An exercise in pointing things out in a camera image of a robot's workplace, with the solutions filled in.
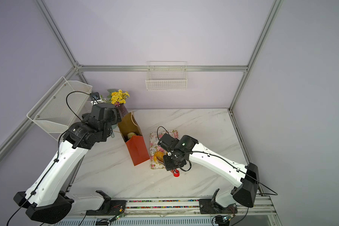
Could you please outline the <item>red handled metal tongs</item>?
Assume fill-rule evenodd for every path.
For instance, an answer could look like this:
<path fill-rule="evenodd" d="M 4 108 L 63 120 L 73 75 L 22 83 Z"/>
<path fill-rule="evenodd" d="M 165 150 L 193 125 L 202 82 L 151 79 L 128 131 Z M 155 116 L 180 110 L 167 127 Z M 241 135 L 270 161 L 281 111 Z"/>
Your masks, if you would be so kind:
<path fill-rule="evenodd" d="M 177 169 L 172 169 L 170 170 L 170 172 L 173 174 L 174 177 L 179 177 L 180 176 L 180 172 Z"/>

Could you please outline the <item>floral rectangular tray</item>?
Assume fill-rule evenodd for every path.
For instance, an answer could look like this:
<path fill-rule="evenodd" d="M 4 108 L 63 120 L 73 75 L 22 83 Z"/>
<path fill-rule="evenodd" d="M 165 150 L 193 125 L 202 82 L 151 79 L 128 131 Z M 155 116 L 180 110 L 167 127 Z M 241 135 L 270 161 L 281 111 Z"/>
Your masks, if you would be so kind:
<path fill-rule="evenodd" d="M 163 155 L 167 153 L 163 148 L 158 146 L 158 136 L 162 137 L 166 133 L 167 132 L 164 129 L 160 129 L 158 132 L 154 131 L 150 133 L 150 168 L 153 170 L 165 168 L 163 164 L 158 162 L 158 157 L 163 157 Z"/>

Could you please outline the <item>red brown paper bag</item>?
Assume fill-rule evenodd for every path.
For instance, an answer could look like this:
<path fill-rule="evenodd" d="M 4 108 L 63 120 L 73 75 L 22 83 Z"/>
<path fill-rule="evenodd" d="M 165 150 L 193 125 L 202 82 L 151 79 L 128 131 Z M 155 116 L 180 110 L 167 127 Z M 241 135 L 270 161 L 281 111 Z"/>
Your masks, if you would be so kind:
<path fill-rule="evenodd" d="M 131 156 L 133 165 L 137 166 L 149 160 L 149 152 L 142 131 L 134 118 L 134 113 L 130 112 L 122 118 L 121 122 L 118 123 L 118 127 Z M 136 136 L 128 140 L 127 134 L 130 132 L 136 133 Z"/>

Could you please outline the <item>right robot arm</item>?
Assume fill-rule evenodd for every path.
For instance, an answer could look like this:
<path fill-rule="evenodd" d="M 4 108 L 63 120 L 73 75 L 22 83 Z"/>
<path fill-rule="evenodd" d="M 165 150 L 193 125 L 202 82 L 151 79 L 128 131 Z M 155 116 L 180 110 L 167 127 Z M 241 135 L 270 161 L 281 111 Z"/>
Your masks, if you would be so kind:
<path fill-rule="evenodd" d="M 259 188 L 258 167 L 249 163 L 244 165 L 229 160 L 211 151 L 197 139 L 184 135 L 181 139 L 164 134 L 159 138 L 158 146 L 167 154 L 163 163 L 167 171 L 182 169 L 187 163 L 204 166 L 230 182 L 231 187 L 219 193 L 219 189 L 209 200 L 200 199 L 201 213 L 224 213 L 233 204 L 253 208 Z"/>

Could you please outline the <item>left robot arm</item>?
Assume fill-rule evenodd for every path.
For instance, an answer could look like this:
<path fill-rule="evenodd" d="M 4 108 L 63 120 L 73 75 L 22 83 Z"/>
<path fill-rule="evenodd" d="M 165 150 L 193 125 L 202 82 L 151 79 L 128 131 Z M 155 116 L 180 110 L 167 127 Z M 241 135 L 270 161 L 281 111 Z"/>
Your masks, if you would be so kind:
<path fill-rule="evenodd" d="M 110 212 L 111 197 L 101 190 L 75 195 L 61 188 L 87 152 L 96 143 L 107 141 L 113 132 L 112 126 L 119 122 L 121 116 L 116 107 L 99 103 L 63 133 L 57 152 L 45 171 L 30 188 L 14 196 L 15 203 L 26 210 L 30 220 L 55 224 L 69 213 Z"/>

